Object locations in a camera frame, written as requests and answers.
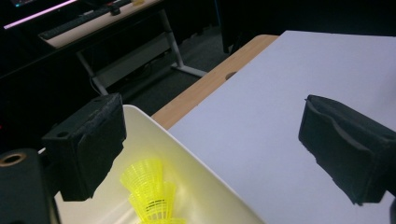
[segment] table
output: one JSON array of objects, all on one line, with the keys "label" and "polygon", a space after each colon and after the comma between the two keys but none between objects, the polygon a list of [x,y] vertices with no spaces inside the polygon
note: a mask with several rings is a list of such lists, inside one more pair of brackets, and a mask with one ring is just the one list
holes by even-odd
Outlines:
[{"label": "table", "polygon": [[[51,60],[57,60],[65,54],[76,54],[92,79],[92,83],[96,86],[96,89],[101,94],[106,95],[108,94],[106,90],[108,86],[127,76],[168,49],[171,49],[174,55],[175,63],[172,64],[173,68],[194,76],[204,76],[205,72],[188,67],[183,63],[171,25],[164,10],[164,4],[164,0],[146,0],[143,4],[137,6],[128,4],[120,8],[119,15],[111,16],[110,12],[108,12],[103,16],[87,21],[51,39],[43,39],[44,42],[54,48],[54,51],[6,74],[5,77],[16,76],[37,67],[45,66],[45,63]],[[163,24],[162,34],[148,40],[146,44],[123,55],[100,71],[92,70],[89,62],[82,54],[85,49],[110,38],[114,34],[124,30],[125,27],[138,24],[151,16],[159,16],[161,18]]]},{"label": "table", "polygon": [[152,118],[165,129],[169,129],[276,39],[276,35],[254,37],[244,47],[157,111]]},{"label": "table", "polygon": [[308,94],[396,130],[395,51],[394,37],[286,32],[174,124],[153,117],[267,223],[389,223],[394,197],[353,205],[298,131]]}]

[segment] white container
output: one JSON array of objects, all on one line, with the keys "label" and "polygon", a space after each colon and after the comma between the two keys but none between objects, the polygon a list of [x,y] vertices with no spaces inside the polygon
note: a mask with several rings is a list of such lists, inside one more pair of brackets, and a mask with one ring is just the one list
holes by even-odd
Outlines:
[{"label": "white container", "polygon": [[85,202],[56,203],[63,224],[138,223],[128,202],[129,191],[120,183],[120,175],[132,163],[159,158],[164,179],[177,186],[173,217],[188,224],[263,224],[264,222],[204,164],[183,147],[165,129],[138,108],[125,105],[127,139],[124,149],[92,199]]}]

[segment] white table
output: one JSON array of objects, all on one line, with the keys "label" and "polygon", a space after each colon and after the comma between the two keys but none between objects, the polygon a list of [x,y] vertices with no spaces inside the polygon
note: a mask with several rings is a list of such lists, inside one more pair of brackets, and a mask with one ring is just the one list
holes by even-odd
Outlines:
[{"label": "white table", "polygon": [[269,224],[389,223],[392,195],[352,204],[299,142],[308,94],[396,130],[396,38],[286,32],[169,132]]}]

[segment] white surface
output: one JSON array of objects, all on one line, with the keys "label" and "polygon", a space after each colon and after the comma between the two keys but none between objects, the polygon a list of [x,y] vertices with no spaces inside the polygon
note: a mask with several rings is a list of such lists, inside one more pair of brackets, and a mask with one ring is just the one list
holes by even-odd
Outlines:
[{"label": "white surface", "polygon": [[63,224],[137,224],[128,203],[129,191],[120,183],[122,172],[136,161],[158,158],[163,179],[175,183],[174,217],[188,224],[263,224],[236,195],[196,160],[166,130],[136,107],[125,105],[127,139],[106,179],[85,202],[65,203],[56,195]]},{"label": "white surface", "polygon": [[267,224],[389,223],[353,205],[298,140],[308,94],[396,130],[394,37],[286,32],[170,129]]}]

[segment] plastic shuttlecock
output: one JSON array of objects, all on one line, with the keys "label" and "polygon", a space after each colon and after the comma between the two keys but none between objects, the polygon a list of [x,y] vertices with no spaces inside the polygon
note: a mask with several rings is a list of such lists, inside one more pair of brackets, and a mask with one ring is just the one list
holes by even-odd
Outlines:
[{"label": "plastic shuttlecock", "polygon": [[184,218],[169,218],[169,219],[159,219],[151,221],[143,221],[139,224],[186,224],[186,219]]},{"label": "plastic shuttlecock", "polygon": [[157,159],[146,159],[130,165],[121,175],[121,184],[131,192],[142,186],[163,182],[163,164]]},{"label": "plastic shuttlecock", "polygon": [[145,185],[132,192],[129,202],[143,221],[169,219],[172,217],[176,187],[162,182]]}]

